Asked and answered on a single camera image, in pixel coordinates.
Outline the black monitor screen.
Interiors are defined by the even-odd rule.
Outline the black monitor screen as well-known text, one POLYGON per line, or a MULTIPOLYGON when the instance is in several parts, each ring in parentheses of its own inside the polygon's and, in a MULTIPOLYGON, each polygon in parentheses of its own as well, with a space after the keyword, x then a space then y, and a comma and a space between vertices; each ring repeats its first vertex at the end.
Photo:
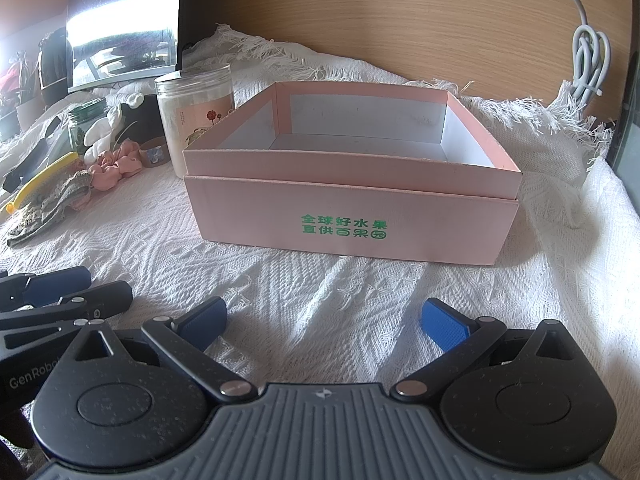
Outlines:
POLYGON ((172 72, 180 0, 68 0, 70 90, 172 72))

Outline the pink cardboard box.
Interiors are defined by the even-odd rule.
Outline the pink cardboard box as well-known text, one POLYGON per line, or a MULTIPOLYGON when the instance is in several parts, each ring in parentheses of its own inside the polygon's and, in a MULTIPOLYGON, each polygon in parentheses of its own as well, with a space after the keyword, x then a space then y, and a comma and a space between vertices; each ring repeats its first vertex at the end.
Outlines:
POLYGON ((450 92, 272 84, 194 140, 184 183, 214 242, 490 266, 520 168, 450 92))

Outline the white knitted blanket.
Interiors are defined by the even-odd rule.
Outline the white knitted blanket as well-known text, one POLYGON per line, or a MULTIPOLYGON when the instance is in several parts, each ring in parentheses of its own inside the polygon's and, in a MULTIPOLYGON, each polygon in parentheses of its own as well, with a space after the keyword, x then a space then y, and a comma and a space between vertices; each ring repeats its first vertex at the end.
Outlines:
POLYGON ((465 96, 520 167, 520 208, 493 266, 445 266, 282 252, 201 238, 169 166, 147 169, 30 243, 3 247, 12 273, 86 266, 124 280, 136 327, 209 295, 230 308, 213 356, 254 382, 384 382, 436 356, 419 330, 438 297, 513 327, 562 321, 613 397, 618 422, 603 463, 639 474, 639 218, 601 156, 612 132, 582 118, 567 88, 541 104, 465 96))

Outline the green lid glass jar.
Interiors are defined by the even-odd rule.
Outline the green lid glass jar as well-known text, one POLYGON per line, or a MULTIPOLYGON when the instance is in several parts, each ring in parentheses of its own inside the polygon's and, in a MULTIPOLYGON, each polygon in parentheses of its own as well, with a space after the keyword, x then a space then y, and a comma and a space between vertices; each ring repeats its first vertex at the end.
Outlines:
POLYGON ((88 150, 85 137, 88 130, 107 114, 106 99, 96 98, 85 103, 72 106, 67 112, 68 138, 72 151, 83 155, 88 150))

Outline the grey patterned fabric pouch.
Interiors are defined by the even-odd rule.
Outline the grey patterned fabric pouch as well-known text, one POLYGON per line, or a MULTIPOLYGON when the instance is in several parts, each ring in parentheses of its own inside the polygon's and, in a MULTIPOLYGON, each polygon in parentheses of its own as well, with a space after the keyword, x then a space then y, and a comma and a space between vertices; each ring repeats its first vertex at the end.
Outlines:
POLYGON ((59 180, 46 196, 27 205, 20 222, 6 236, 6 246, 24 244, 61 223, 69 211, 84 208, 91 198, 92 178, 88 170, 76 171, 59 180))

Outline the black and white plush toy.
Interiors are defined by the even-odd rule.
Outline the black and white plush toy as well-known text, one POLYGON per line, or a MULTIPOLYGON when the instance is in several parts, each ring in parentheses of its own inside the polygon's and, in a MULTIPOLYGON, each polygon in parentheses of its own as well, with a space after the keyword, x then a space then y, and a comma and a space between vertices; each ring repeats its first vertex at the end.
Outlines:
POLYGON ((145 151, 163 145, 164 129, 154 94, 137 92, 107 107, 106 116, 97 119, 84 137, 84 161, 95 162, 106 151, 114 151, 126 140, 136 142, 145 151))

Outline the large clear powder jar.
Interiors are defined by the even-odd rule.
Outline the large clear powder jar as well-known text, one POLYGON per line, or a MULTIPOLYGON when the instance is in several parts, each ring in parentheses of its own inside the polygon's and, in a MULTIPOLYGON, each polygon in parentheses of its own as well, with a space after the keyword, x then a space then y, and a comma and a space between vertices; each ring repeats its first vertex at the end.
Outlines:
POLYGON ((172 166, 186 175, 183 151, 234 110, 229 64, 211 70, 176 70, 154 80, 172 166))

